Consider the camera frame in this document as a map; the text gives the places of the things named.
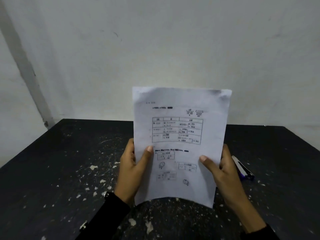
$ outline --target white wall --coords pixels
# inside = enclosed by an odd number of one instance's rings
[[[46,131],[0,32],[0,167]]]
[[[132,86],[233,90],[229,124],[320,148],[320,0],[3,0],[54,120],[132,120]]]

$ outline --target paper sheet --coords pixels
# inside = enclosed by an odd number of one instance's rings
[[[137,162],[154,147],[136,205],[155,198],[184,198],[212,208],[216,184],[199,156],[219,163],[231,90],[133,87]]]

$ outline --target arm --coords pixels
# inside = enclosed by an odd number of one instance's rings
[[[279,239],[248,200],[226,144],[223,145],[219,167],[204,155],[200,156],[199,160],[212,173],[226,205],[242,223],[245,233],[240,235],[241,239],[265,239],[266,236],[268,239]]]
[[[134,140],[131,138],[120,159],[120,169],[114,193],[106,194],[106,201],[93,219],[84,227],[77,240],[100,236],[110,239],[130,212],[129,203],[134,199],[141,184],[142,175],[149,159],[153,155],[152,146],[148,146],[141,160],[136,164]]]

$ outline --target paint-speckled table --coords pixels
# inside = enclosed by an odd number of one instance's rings
[[[102,193],[114,188],[115,162],[132,136],[130,121],[56,124],[0,169],[0,238],[75,239],[102,206]],[[277,126],[228,125],[225,143],[256,176],[243,186],[278,236],[318,239],[320,152]],[[146,221],[153,225],[149,234]],[[238,239],[241,231],[218,190],[213,209],[183,199],[152,200],[133,208],[120,228],[114,239]]]

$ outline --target black sleeve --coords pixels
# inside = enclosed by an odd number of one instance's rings
[[[256,239],[265,239],[265,240],[279,240],[278,236],[274,233],[272,228],[267,224],[265,228],[258,230],[256,232],[251,232],[245,234],[242,232],[240,234],[241,240],[256,240]]]
[[[111,239],[122,222],[129,213],[130,207],[120,200],[114,193],[107,193],[106,201],[99,209],[93,219],[81,230],[76,240]]]

